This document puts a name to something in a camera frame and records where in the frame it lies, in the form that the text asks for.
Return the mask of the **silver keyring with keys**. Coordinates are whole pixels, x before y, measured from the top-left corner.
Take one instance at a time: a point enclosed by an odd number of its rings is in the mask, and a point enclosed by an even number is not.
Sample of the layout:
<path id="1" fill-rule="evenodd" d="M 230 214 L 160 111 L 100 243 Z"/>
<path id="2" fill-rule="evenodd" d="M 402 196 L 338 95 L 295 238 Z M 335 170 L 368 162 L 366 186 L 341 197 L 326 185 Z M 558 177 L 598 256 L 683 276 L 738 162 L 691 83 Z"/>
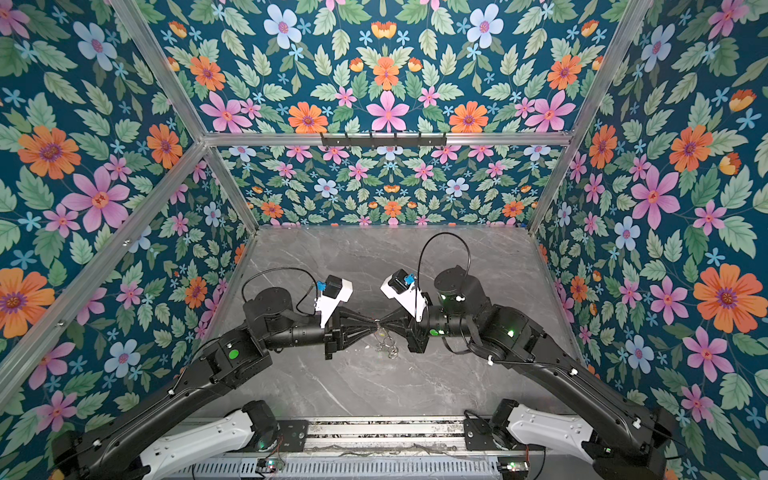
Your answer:
<path id="1" fill-rule="evenodd" d="M 377 324 L 374 334 L 376 340 L 376 351 L 384 354 L 388 359 L 395 359 L 399 355 L 399 349 L 396 341 L 391 336 L 390 331 L 381 323 Z"/>

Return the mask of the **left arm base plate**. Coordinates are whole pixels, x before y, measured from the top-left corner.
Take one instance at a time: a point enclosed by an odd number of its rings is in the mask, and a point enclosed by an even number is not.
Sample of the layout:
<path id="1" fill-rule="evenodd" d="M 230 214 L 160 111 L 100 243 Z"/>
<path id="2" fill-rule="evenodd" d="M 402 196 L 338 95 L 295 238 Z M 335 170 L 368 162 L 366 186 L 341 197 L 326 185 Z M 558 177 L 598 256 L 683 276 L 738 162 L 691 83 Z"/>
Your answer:
<path id="1" fill-rule="evenodd" d="M 303 452 L 308 439 L 307 420 L 277 420 L 272 431 L 261 441 L 262 452 Z"/>

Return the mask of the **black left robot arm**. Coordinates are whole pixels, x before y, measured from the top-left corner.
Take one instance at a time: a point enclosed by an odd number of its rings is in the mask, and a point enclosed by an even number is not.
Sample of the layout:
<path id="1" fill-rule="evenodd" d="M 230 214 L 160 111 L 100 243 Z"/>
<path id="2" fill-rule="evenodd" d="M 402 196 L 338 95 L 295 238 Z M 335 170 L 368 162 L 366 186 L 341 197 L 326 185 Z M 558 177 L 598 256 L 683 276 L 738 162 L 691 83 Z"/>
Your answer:
<path id="1" fill-rule="evenodd" d="M 289 291 L 270 287 L 243 305 L 243 323 L 206 343 L 177 378 L 137 406 L 85 433 L 66 432 L 52 443 L 53 479 L 162 477 L 169 458 L 159 440 L 203 406 L 234 391 L 271 366 L 273 351 L 322 345 L 326 354 L 373 333 L 378 323 L 331 299 L 323 310 L 300 314 Z"/>

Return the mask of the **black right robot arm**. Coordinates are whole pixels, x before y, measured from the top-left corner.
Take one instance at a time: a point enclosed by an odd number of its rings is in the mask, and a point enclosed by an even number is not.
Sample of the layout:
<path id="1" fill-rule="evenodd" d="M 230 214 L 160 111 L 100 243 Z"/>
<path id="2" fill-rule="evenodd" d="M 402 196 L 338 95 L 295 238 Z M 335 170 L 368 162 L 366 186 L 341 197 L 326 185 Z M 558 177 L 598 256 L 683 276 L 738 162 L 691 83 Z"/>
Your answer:
<path id="1" fill-rule="evenodd" d="M 504 400 L 490 425 L 497 436 L 536 445 L 590 464 L 603 479 L 661 479 L 675 421 L 661 407 L 650 410 L 612 389 L 569 355 L 520 310 L 495 304 L 480 281 L 461 266 L 441 272 L 431 302 L 416 277 L 398 270 L 382 293 L 403 309 L 403 335 L 413 352 L 431 338 L 460 337 L 489 365 L 512 369 L 542 386 L 570 414 L 538 411 Z"/>

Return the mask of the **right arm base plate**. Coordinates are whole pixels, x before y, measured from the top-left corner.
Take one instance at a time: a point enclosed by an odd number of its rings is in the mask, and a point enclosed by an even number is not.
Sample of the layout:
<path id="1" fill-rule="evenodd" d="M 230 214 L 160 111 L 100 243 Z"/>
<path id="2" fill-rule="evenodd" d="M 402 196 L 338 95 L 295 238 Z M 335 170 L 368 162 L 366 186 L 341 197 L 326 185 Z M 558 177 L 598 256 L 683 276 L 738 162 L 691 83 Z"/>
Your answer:
<path id="1" fill-rule="evenodd" d="M 464 442 L 468 451 L 508 451 L 507 441 L 490 425 L 489 421 L 476 413 L 465 411 Z"/>

